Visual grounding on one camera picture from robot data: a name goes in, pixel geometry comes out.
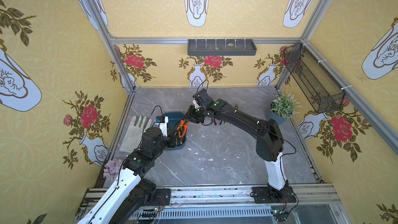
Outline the orange black needle pliers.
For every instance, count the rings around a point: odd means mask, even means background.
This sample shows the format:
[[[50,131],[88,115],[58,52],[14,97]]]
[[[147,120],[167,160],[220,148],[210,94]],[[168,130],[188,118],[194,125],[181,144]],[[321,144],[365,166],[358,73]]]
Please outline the orange black needle pliers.
[[[188,129],[188,123],[185,120],[182,120],[177,127],[177,137],[178,138],[183,138],[186,135],[187,129]]]

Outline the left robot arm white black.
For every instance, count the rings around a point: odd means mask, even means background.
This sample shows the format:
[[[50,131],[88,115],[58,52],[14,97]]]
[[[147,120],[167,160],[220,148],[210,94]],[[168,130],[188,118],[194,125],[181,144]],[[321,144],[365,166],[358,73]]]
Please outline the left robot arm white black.
[[[156,184],[144,179],[155,160],[167,148],[182,145],[186,130],[163,133],[158,127],[148,128],[140,145],[124,160],[117,178],[80,224],[124,224],[141,206],[152,202]]]

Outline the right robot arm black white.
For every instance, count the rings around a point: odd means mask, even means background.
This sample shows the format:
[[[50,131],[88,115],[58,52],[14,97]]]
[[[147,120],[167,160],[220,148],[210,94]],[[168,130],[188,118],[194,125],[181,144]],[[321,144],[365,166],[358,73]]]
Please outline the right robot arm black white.
[[[256,153],[266,165],[268,186],[275,192],[287,190],[288,180],[282,165],[284,139],[275,120],[253,117],[221,99],[211,101],[208,106],[190,105],[184,119],[203,124],[206,117],[230,123],[252,136],[256,140]]]

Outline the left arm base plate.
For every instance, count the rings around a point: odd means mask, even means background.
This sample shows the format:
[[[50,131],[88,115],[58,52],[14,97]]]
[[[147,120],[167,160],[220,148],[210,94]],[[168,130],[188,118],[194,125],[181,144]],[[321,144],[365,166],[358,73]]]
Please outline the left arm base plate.
[[[171,200],[169,188],[157,188],[147,191],[141,188],[133,189],[126,198],[129,203],[137,206],[167,206]]]

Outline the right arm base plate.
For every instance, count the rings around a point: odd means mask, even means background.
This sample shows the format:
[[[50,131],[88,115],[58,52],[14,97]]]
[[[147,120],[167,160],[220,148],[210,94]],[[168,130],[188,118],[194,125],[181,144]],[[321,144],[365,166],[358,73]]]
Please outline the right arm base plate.
[[[250,196],[254,198],[255,203],[296,203],[297,199],[290,186],[285,185],[281,190],[271,186],[253,187]]]

